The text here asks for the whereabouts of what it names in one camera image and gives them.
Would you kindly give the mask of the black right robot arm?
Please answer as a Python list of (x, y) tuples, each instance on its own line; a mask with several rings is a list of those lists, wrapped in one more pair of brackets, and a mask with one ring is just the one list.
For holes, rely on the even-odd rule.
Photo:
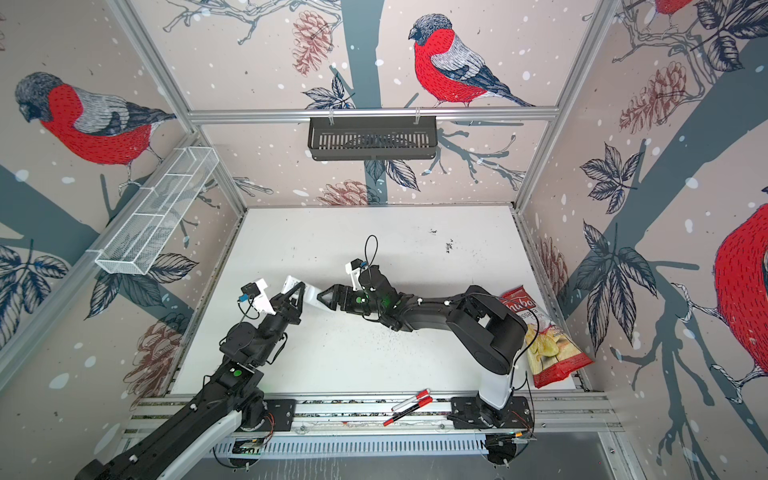
[(513, 392), (518, 354), (527, 323), (498, 297), (478, 285), (449, 297), (428, 298), (398, 291), (380, 267), (359, 259), (347, 265), (350, 285), (334, 284), (315, 294), (331, 311), (343, 311), (396, 332), (450, 331), (485, 369), (478, 397), (500, 411)]

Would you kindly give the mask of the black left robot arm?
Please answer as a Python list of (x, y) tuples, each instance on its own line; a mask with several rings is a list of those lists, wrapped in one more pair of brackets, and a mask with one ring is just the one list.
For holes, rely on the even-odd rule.
[(259, 325), (233, 326), (219, 345), (221, 364), (189, 402), (112, 460), (91, 461), (75, 479), (181, 479), (239, 429), (269, 436), (290, 431), (296, 402), (267, 400), (260, 368), (279, 354), (287, 327), (300, 323), (305, 291), (298, 282), (268, 301), (270, 313)]

